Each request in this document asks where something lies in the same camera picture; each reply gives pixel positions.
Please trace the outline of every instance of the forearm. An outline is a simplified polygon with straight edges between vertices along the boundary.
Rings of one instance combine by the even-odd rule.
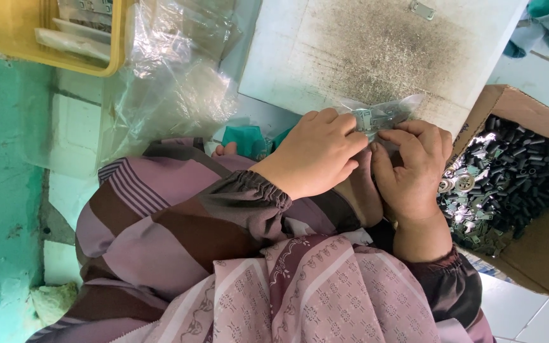
[[[446,219],[437,213],[424,220],[398,218],[393,254],[408,262],[437,261],[453,248]]]

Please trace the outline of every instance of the bare foot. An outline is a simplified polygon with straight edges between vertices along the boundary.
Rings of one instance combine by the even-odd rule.
[[[218,145],[215,151],[211,154],[211,157],[224,156],[224,155],[236,155],[237,145],[235,142],[230,142],[226,146]]]

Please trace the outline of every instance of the left hand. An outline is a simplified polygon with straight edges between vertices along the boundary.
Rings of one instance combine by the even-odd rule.
[[[355,117],[335,109],[305,114],[279,148],[249,170],[262,175],[292,200],[322,194],[358,167],[355,154],[368,137],[355,132]]]

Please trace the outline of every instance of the metal clip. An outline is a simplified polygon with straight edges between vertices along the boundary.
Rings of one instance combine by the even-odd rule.
[[[410,10],[427,20],[433,19],[434,15],[436,15],[436,10],[419,3],[417,0],[412,0]]]

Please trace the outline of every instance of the elastic cuff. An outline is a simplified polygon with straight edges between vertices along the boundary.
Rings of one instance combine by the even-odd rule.
[[[233,172],[230,178],[237,178],[240,184],[248,189],[254,189],[260,199],[274,204],[281,211],[285,211],[292,206],[292,199],[286,192],[280,190],[255,171],[238,170]]]
[[[453,249],[443,258],[433,262],[407,262],[403,261],[415,277],[432,275],[437,277],[439,273],[453,272],[461,267],[462,261],[457,248]]]

